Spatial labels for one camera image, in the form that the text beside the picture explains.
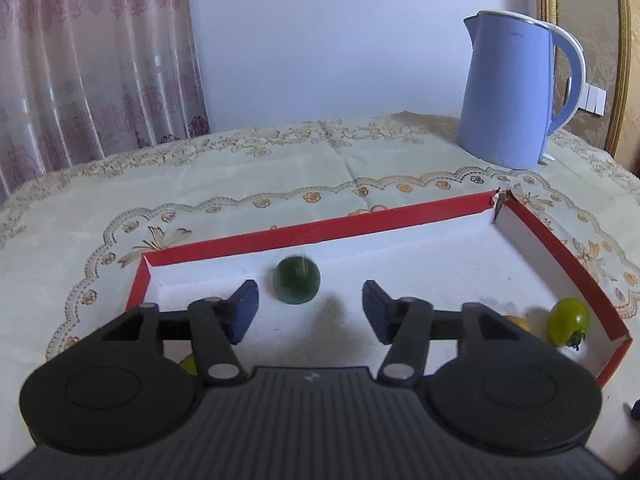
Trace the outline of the green cucumber piece cut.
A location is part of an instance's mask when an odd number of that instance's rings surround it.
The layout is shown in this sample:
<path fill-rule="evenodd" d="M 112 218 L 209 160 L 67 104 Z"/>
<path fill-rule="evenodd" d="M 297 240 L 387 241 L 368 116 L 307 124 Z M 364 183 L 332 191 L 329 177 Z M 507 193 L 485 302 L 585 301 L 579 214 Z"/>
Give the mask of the green cucumber piece cut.
<path fill-rule="evenodd" d="M 198 369 L 196 368 L 195 359 L 193 354 L 189 354 L 179 362 L 180 367 L 185 370 L 189 375 L 196 376 Z"/>

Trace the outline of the green cucumber end piece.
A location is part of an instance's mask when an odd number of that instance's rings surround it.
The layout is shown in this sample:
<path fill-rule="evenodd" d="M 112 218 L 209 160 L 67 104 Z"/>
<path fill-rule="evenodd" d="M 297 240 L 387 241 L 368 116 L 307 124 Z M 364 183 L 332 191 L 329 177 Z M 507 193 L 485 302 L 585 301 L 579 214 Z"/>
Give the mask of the green cucumber end piece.
<path fill-rule="evenodd" d="M 306 304 L 318 294 L 320 284 L 318 266 L 304 256 L 284 258 L 272 274 L 274 294 L 285 304 Z"/>

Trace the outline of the green tomato with stem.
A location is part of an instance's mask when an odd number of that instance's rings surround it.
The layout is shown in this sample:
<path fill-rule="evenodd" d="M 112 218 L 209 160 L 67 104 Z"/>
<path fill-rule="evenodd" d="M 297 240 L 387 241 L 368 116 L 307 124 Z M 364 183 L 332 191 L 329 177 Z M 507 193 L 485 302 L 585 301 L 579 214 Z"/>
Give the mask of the green tomato with stem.
<path fill-rule="evenodd" d="M 578 299 L 558 301 L 547 318 L 547 337 L 556 347 L 579 350 L 590 329 L 590 314 Z"/>

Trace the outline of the small yellow-brown round fruit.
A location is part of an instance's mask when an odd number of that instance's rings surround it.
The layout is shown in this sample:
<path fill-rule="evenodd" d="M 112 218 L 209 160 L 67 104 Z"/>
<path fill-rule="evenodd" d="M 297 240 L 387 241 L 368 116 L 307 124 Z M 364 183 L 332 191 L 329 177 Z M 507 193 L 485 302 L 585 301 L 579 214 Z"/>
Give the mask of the small yellow-brown round fruit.
<path fill-rule="evenodd" d="M 530 333 L 532 331 L 529 322 L 524 320 L 524 318 L 519 318 L 515 315 L 506 315 L 506 319 L 512 324 L 518 326 L 521 330 L 525 330 L 527 333 Z"/>

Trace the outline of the red cardboard box tray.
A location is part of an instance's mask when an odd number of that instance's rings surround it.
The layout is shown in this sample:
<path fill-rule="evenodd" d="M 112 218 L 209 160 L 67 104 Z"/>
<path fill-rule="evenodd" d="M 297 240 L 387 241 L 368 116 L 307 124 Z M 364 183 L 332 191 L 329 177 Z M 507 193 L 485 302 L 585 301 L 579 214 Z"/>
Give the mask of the red cardboard box tray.
<path fill-rule="evenodd" d="M 318 294 L 285 304 L 272 274 L 291 256 L 319 268 Z M 236 352 L 246 367 L 367 366 L 386 355 L 361 305 L 365 281 L 395 298 L 416 297 L 438 310 L 480 302 L 529 322 L 543 337 L 561 299 L 582 300 L 590 329 L 565 355 L 605 384 L 632 339 L 611 301 L 565 245 L 508 194 L 485 192 L 191 243 L 142 258 L 128 302 L 164 311 L 204 297 L 227 298 L 246 280 L 259 308 Z"/>

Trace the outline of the floral embroidered tablecloth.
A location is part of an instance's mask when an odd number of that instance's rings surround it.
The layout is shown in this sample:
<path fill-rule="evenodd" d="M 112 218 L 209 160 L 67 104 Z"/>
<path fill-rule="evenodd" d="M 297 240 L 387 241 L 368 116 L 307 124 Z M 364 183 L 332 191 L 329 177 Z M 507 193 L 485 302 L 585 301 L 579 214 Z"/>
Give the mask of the floral embroidered tablecloth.
<path fill-rule="evenodd" d="M 565 130 L 500 169 L 454 118 L 408 112 L 251 128 L 114 155 L 24 184 L 1 208 L 1 463 L 32 447 L 17 407 L 38 365 L 123 304 L 140 260 L 181 244 L 508 188 L 639 331 L 639 181 Z"/>

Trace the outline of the blue electric kettle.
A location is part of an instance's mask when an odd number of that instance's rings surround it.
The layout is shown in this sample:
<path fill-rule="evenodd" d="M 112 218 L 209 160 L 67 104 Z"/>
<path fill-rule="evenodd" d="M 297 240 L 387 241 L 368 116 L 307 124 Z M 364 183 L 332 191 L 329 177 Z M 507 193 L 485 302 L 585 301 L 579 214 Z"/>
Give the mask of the blue electric kettle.
<path fill-rule="evenodd" d="M 578 110 L 586 84 L 580 42 L 564 28 L 511 11 L 477 12 L 463 20 L 472 58 L 461 110 L 458 143 L 485 162 L 533 169 L 548 136 Z M 570 92 L 555 113 L 555 51 L 570 64 Z"/>

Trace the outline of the pink floral curtain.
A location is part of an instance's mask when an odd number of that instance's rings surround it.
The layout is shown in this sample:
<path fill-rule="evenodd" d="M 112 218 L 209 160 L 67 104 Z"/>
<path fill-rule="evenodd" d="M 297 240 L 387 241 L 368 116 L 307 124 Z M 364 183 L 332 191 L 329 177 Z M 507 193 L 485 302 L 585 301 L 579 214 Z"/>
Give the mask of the pink floral curtain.
<path fill-rule="evenodd" d="M 1 193 L 205 136 L 189 0 L 1 0 Z"/>

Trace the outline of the white wall switch panel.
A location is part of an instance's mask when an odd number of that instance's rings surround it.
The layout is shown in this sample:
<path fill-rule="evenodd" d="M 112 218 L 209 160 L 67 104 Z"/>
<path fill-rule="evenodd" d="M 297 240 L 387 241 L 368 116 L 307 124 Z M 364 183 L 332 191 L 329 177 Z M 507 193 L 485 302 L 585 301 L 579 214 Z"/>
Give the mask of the white wall switch panel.
<path fill-rule="evenodd" d="M 589 82 L 585 82 L 580 87 L 580 95 L 577 100 L 576 108 L 589 114 L 603 116 L 607 95 L 608 94 L 604 89 L 594 86 Z"/>

